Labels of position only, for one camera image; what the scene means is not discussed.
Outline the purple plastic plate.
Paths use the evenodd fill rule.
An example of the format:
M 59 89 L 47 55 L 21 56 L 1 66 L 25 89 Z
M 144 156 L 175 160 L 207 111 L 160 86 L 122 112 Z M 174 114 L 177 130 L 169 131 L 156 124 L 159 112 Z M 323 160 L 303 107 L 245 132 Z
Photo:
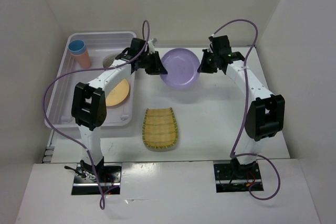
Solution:
M 200 61 L 195 53 L 185 48 L 171 49 L 161 59 L 167 74 L 160 74 L 169 87 L 186 90 L 193 86 L 199 77 Z

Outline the yellow plastic plate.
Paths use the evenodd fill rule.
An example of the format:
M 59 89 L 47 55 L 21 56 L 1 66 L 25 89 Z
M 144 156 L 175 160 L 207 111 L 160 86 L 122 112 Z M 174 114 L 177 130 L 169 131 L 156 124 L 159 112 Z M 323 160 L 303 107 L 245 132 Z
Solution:
M 123 79 L 106 97 L 106 106 L 115 106 L 123 102 L 130 91 L 127 79 Z

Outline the clear glass plate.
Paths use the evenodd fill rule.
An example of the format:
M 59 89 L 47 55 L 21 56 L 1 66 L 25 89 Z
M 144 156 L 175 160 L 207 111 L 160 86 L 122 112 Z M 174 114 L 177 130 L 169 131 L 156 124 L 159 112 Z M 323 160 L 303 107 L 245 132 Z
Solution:
M 103 59 L 102 66 L 103 68 L 109 68 L 113 64 L 117 54 L 110 54 Z

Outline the red plastic cup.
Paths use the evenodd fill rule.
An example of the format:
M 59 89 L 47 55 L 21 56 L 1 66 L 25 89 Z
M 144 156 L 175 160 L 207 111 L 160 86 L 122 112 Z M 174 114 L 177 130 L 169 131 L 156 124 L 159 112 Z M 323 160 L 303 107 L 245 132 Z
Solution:
M 92 63 L 87 50 L 81 52 L 81 54 L 72 54 L 72 56 L 75 58 L 77 63 L 79 63 L 81 68 L 88 69 L 91 67 Z

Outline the blue plastic cup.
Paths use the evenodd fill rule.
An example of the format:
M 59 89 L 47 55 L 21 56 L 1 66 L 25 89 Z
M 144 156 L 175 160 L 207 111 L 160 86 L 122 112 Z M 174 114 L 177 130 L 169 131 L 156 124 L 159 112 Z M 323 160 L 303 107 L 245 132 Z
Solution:
M 72 55 L 78 56 L 86 52 L 86 44 L 83 40 L 73 40 L 68 45 L 68 50 Z

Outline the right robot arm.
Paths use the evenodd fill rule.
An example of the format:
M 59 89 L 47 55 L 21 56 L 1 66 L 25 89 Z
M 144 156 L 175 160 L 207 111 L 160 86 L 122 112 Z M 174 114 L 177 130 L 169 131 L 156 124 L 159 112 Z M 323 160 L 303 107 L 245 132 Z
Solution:
M 221 70 L 245 96 L 243 128 L 230 154 L 230 172 L 243 178 L 256 164 L 258 154 L 268 140 L 283 129 L 285 100 L 268 90 L 246 64 L 240 52 L 233 52 L 227 36 L 209 37 L 203 50 L 199 73 Z

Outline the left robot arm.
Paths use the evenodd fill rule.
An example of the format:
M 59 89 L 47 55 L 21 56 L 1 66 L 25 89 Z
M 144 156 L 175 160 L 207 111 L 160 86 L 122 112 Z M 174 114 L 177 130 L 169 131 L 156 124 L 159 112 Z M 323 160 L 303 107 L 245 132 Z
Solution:
M 85 146 L 81 168 L 93 182 L 104 177 L 104 157 L 101 151 L 101 126 L 107 117 L 106 97 L 124 79 L 138 69 L 149 75 L 167 74 L 158 51 L 156 39 L 133 38 L 130 47 L 118 54 L 106 70 L 88 83 L 75 86 L 71 115 L 78 125 Z

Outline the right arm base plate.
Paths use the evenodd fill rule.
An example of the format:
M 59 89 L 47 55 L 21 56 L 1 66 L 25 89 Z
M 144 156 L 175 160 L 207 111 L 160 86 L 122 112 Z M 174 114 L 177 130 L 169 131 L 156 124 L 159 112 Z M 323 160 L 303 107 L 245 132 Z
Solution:
M 249 165 L 239 165 L 237 161 L 215 161 L 213 163 L 216 192 L 236 193 L 263 191 L 259 165 L 253 162 Z

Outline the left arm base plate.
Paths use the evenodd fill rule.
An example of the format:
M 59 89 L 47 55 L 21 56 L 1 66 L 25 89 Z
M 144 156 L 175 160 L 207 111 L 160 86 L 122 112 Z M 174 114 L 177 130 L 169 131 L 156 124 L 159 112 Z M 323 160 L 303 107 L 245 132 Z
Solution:
M 108 195 L 120 194 L 121 172 L 121 163 L 105 163 L 104 171 L 99 178 L 99 183 L 104 193 L 107 191 Z M 80 164 L 76 166 L 71 194 L 75 196 L 100 194 L 96 178 L 83 171 Z

